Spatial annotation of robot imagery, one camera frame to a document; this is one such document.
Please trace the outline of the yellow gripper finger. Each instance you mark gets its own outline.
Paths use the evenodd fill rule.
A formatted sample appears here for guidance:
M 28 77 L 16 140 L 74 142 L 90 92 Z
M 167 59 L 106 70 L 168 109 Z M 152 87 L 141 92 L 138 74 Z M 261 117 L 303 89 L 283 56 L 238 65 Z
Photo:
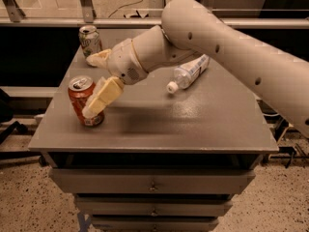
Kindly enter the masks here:
M 96 117 L 124 92 L 124 87 L 125 84 L 117 76 L 111 76 L 107 79 L 102 77 L 98 81 L 93 94 L 87 99 L 85 107 L 82 109 L 82 115 L 85 118 Z
M 92 67 L 107 69 L 111 52 L 111 49 L 105 49 L 98 53 L 94 53 L 86 58 L 86 62 Z

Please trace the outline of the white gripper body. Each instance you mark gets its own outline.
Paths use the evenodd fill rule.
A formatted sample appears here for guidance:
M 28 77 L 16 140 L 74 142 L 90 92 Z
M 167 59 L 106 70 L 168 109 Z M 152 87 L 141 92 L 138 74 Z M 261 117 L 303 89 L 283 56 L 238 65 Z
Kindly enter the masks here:
M 139 63 L 132 39 L 126 39 L 112 48 L 107 58 L 107 69 L 125 85 L 134 85 L 148 76 Z

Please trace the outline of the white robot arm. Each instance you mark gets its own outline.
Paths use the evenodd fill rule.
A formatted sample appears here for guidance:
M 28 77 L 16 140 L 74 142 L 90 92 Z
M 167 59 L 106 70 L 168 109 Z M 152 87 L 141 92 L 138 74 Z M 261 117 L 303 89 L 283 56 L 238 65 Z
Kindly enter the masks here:
M 197 53 L 208 55 L 309 137 L 309 63 L 231 28 L 194 0 L 172 0 L 160 25 L 88 57 L 111 76 L 95 88 L 82 114 L 97 116 L 126 85 Z

